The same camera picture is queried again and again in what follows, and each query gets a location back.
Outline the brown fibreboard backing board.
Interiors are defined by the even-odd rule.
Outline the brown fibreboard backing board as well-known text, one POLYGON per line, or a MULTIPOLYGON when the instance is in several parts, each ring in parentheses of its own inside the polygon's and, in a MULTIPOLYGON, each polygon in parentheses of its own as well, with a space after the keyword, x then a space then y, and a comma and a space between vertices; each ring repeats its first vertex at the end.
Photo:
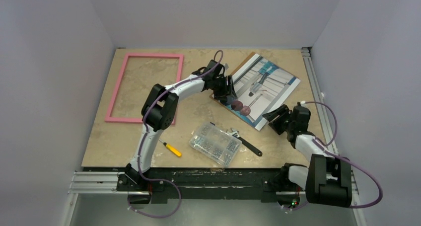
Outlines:
MULTIPOLYGON (((236 79, 237 77, 234 77, 234 75, 236 73, 241 74, 242 71, 240 69, 247 62, 253 61, 255 59, 253 57, 255 54, 255 52, 251 52, 242 62, 239 62, 239 59, 237 59, 236 62, 233 61, 233 58, 229 59, 228 63, 235 65, 229 67, 228 74, 233 75, 233 78, 236 79)), ((244 121, 240 115, 231 112, 230 109, 225 108, 225 106, 220 102, 215 101, 211 95, 209 98, 208 107, 209 111, 212 113, 212 116, 208 117, 208 119, 225 130, 230 130, 230 128, 233 127, 238 131, 259 131, 256 130, 253 126, 249 125, 248 122, 244 121)))

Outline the printed photo with balls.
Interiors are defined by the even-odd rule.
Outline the printed photo with balls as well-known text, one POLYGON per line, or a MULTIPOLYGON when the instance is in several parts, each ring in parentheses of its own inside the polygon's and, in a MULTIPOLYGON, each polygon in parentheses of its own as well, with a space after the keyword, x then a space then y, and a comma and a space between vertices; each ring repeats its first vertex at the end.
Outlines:
POLYGON ((257 53, 251 53, 232 72, 236 96, 223 106, 256 130, 267 120, 264 114, 279 108, 301 80, 257 53))

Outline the yellow handled screwdriver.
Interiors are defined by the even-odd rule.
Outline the yellow handled screwdriver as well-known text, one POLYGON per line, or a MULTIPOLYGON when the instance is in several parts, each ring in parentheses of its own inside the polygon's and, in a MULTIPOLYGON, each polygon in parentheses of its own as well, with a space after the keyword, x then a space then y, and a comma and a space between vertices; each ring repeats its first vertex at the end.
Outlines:
POLYGON ((159 139, 159 141, 170 151, 172 152, 174 155, 176 155, 177 157, 181 157, 182 154, 181 152, 179 152, 177 149, 175 149, 172 145, 168 144, 167 142, 163 141, 162 139, 159 139))

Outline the pink picture frame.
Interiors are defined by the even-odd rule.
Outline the pink picture frame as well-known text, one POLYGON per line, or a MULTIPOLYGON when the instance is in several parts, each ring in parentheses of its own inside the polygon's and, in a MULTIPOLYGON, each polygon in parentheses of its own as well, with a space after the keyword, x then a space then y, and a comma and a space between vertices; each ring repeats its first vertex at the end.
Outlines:
POLYGON ((104 117, 107 123, 141 124, 141 108, 152 85, 180 81, 184 55, 134 53, 123 55, 104 117))

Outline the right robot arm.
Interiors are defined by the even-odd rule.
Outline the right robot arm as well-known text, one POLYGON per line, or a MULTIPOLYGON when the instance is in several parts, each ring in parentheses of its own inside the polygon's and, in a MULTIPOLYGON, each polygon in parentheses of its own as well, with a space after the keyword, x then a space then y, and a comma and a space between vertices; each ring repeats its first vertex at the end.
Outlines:
POLYGON ((309 203, 349 207, 351 166, 345 160, 328 155, 327 150, 314 142, 315 135, 308 131, 311 111, 301 104, 293 109, 283 104, 263 117, 277 134, 286 133, 287 141, 309 161, 308 167, 286 163, 275 177, 274 185, 286 190, 297 186, 305 192, 309 203))

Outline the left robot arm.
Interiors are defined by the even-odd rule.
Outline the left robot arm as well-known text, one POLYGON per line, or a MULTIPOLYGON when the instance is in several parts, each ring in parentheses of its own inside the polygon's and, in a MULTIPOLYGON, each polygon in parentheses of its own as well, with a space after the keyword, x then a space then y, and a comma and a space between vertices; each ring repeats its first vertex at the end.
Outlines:
POLYGON ((227 100, 235 95, 231 75, 226 75, 226 65, 210 60, 206 67, 192 72, 187 78, 171 85, 156 84, 152 87, 141 110, 142 132, 136 153, 125 168, 129 185, 137 191, 147 187, 146 176, 159 137, 175 118, 178 103, 196 93, 212 90, 217 100, 227 100))

